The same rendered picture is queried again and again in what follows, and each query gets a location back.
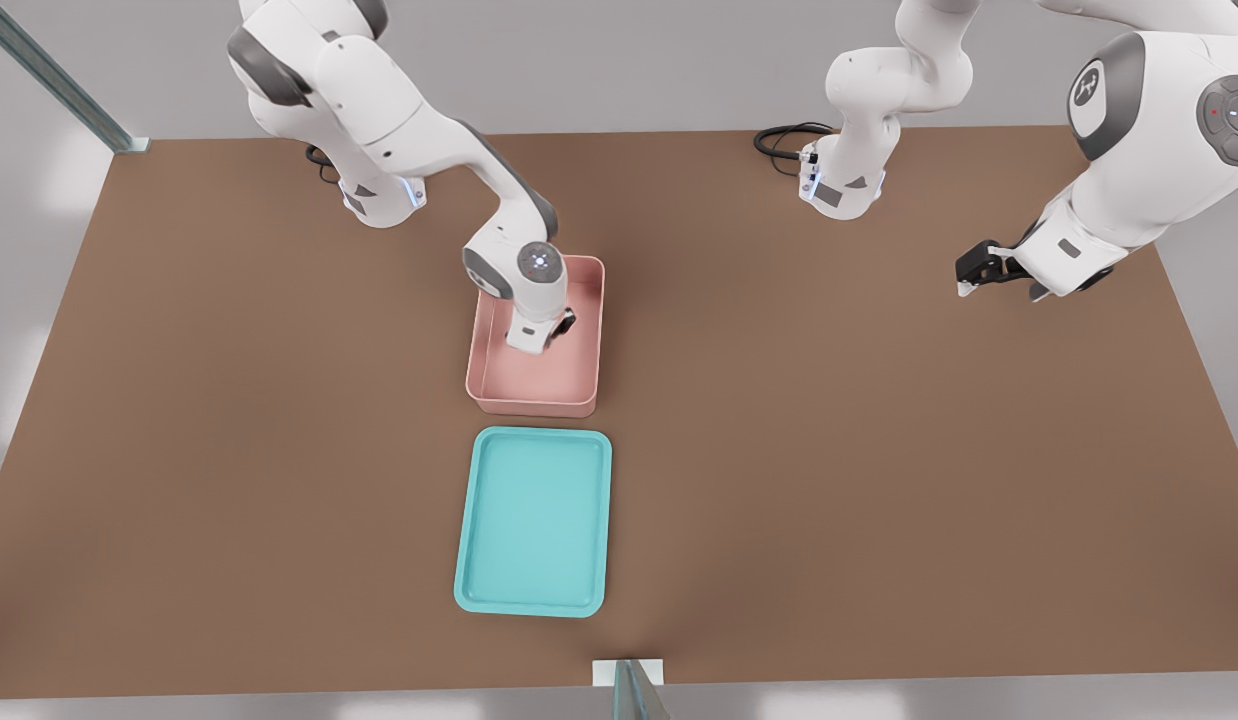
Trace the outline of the pale blue-green tray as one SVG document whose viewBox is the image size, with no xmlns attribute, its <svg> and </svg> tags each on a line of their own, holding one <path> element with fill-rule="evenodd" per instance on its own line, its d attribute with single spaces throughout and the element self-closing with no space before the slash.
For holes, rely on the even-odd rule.
<svg viewBox="0 0 1238 720">
<path fill-rule="evenodd" d="M 591 619 L 605 596 L 613 445 L 595 431 L 474 438 L 454 600 L 467 612 Z"/>
</svg>

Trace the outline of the silver frame post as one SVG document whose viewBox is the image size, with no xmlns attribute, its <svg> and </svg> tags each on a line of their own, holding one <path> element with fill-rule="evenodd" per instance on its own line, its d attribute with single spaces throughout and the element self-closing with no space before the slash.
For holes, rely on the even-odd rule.
<svg viewBox="0 0 1238 720">
<path fill-rule="evenodd" d="M 125 131 L 0 5 L 0 47 L 113 153 L 142 153 L 147 137 Z"/>
<path fill-rule="evenodd" d="M 613 720 L 671 720 L 657 692 L 664 659 L 593 659 L 592 685 L 613 689 Z"/>
</svg>

